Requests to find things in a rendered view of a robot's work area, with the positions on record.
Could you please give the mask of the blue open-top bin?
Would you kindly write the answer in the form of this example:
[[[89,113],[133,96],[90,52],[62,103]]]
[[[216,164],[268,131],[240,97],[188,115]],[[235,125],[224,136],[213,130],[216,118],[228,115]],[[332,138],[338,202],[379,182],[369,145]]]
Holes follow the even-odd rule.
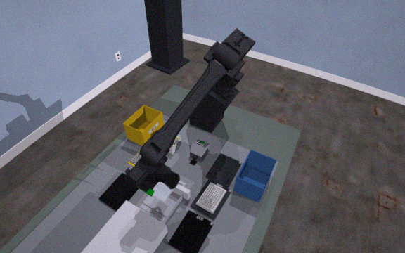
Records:
[[[238,172],[233,191],[259,202],[275,163],[275,159],[250,150]]]

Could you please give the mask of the yellow open-top bin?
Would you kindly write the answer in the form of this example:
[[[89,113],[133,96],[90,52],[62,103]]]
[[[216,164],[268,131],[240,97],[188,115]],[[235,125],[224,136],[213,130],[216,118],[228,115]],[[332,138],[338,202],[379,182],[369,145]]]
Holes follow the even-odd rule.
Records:
[[[164,120],[162,112],[143,105],[123,125],[127,138],[143,146],[164,125]]]

